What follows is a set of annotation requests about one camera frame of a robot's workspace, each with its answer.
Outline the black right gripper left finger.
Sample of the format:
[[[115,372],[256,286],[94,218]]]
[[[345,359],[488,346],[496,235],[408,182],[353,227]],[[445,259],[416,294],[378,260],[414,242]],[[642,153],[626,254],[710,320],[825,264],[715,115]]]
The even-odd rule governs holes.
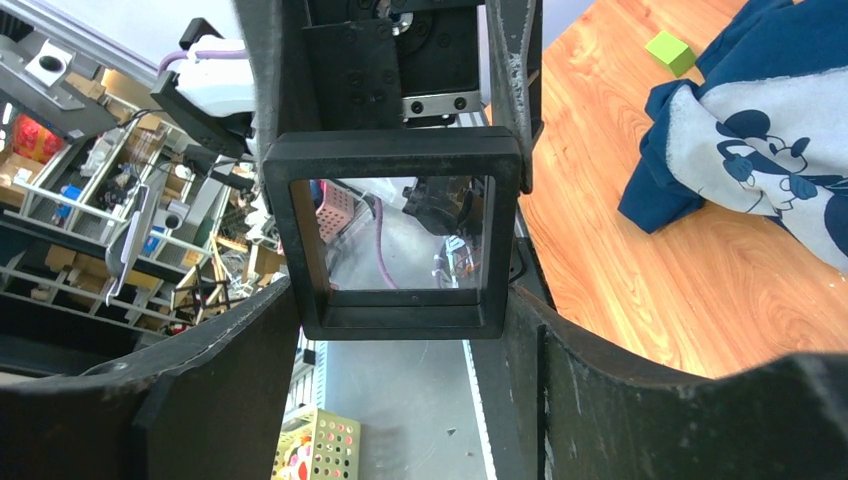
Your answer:
[[[281,279],[78,376],[1,390],[5,479],[267,479],[300,319]]]

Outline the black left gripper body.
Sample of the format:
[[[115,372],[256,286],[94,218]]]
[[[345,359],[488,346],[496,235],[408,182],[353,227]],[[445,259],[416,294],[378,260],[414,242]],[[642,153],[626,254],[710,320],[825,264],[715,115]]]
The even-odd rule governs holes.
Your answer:
[[[294,131],[449,125],[482,107],[477,1],[300,1]]]

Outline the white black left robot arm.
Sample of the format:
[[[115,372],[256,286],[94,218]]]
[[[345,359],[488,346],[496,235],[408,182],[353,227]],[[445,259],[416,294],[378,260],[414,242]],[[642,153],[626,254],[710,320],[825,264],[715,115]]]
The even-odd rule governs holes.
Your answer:
[[[241,1],[245,38],[192,20],[154,100],[203,147],[260,155],[285,131],[445,127],[480,106],[522,151],[533,188],[541,135],[538,1]]]

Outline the blue t-shirt garment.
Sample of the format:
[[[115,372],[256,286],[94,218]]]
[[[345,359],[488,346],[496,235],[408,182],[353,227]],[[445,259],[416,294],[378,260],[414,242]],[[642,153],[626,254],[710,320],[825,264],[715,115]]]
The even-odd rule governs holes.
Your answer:
[[[696,64],[701,83],[651,90],[619,212],[653,233],[713,202],[845,271],[846,3],[750,1]]]

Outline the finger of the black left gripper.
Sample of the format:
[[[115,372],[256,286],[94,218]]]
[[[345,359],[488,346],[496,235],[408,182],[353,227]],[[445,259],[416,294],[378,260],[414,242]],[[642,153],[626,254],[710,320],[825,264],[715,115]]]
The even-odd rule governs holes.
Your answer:
[[[312,129],[312,76],[302,35],[308,3],[238,0],[234,9],[254,76],[256,141],[264,158],[281,134]]]
[[[488,28],[492,122],[510,130],[522,154],[520,189],[533,191],[533,151],[541,137],[542,0],[490,0]]]

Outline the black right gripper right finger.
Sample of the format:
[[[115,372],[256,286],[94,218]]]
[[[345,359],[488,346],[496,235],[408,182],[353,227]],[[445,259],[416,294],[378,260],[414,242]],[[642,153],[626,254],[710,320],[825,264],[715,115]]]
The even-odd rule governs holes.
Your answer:
[[[795,353],[718,379],[636,355],[522,288],[504,332],[538,479],[843,479],[847,357]]]

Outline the black square display box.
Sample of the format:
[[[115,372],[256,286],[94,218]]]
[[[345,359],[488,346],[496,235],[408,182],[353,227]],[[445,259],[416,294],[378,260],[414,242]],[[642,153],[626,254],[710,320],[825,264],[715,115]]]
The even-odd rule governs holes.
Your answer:
[[[502,334],[522,155],[502,127],[290,132],[262,171],[305,334]]]

